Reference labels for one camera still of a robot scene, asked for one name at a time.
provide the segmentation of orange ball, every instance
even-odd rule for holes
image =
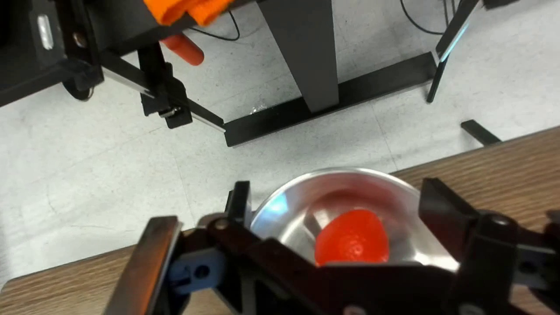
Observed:
[[[389,241],[371,211],[350,211],[329,223],[315,241],[315,263],[387,263]]]

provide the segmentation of floor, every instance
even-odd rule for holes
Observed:
[[[406,0],[441,31],[441,0]],[[399,3],[335,0],[340,80],[434,48]],[[186,227],[221,213],[235,181],[252,181],[258,207],[289,179],[328,167],[394,172],[480,148],[459,123],[478,120],[501,139],[560,122],[560,3],[480,10],[450,60],[438,101],[426,87],[368,102],[235,150],[195,123],[167,130],[144,118],[139,97],[109,81],[88,104],[56,87],[0,109],[0,286],[76,260],[132,246],[154,216]],[[189,97],[224,120],[298,97],[256,6],[235,11],[244,39],[189,34],[207,52],[193,69],[170,57]],[[216,34],[233,34],[221,18]]]

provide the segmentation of silver bowl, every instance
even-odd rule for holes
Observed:
[[[420,263],[457,270],[419,218],[420,193],[410,185],[366,169],[322,171],[301,176],[277,190],[258,211],[251,232],[277,239],[315,263],[315,239],[338,216],[354,209],[375,213],[387,232],[387,265]]]

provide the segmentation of black cable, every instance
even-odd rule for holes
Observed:
[[[193,32],[196,32],[196,34],[202,34],[202,36],[212,38],[212,39],[226,41],[226,43],[237,43],[237,41],[240,41],[240,39],[242,39],[242,32],[240,32],[238,22],[237,22],[237,18],[233,17],[233,13],[231,13],[231,11],[228,11],[228,15],[230,15],[231,24],[233,24],[235,32],[237,32],[237,36],[235,36],[235,38],[223,38],[223,36],[209,34],[209,32],[200,31],[200,29],[191,29],[191,31],[193,31]]]
[[[406,8],[405,8],[405,0],[401,0],[401,8],[403,8],[403,13],[405,13],[405,17],[406,17],[406,20],[413,25],[413,27],[417,27],[419,31],[422,31],[424,34],[429,34],[429,36],[443,36],[443,32],[433,32],[433,31],[427,31],[427,29],[424,29],[424,27],[420,27],[410,15],[408,15],[408,11],[406,11]]]

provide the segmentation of orange object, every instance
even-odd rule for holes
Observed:
[[[315,241],[315,263],[385,263],[389,241],[371,211],[350,211],[329,223]]]
[[[196,25],[209,27],[231,0],[144,0],[144,4],[160,25],[174,25],[189,15]]]
[[[205,53],[184,34],[168,38],[161,43],[177,57],[181,57],[184,62],[195,67],[205,62]]]

